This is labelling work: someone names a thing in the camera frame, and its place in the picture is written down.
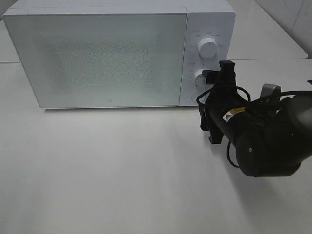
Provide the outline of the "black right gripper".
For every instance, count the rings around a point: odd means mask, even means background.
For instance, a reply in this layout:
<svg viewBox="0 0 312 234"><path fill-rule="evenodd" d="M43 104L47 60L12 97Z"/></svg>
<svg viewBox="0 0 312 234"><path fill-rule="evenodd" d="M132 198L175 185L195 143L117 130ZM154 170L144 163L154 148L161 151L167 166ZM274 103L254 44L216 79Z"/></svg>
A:
<svg viewBox="0 0 312 234"><path fill-rule="evenodd" d="M234 62L223 60L220 62L219 71L203 70L202 72L205 84L212 85L212 87L199 96L199 98L206 97L204 103L199 102L200 128L210 132L211 144L222 142L225 134L219 122L227 112L227 105L233 103L234 98L238 96L234 68Z"/></svg>

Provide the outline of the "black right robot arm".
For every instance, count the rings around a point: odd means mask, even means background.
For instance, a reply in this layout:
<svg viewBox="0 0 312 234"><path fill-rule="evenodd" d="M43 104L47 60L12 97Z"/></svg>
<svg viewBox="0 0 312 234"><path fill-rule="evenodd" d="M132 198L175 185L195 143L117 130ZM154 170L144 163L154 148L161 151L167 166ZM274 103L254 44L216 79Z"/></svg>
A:
<svg viewBox="0 0 312 234"><path fill-rule="evenodd" d="M209 142L225 137L236 150L236 168L252 177L290 176L312 155L312 93L286 91L264 84L251 100L236 83L235 64L220 62L220 70L202 70L197 78L208 89L196 101Z"/></svg>

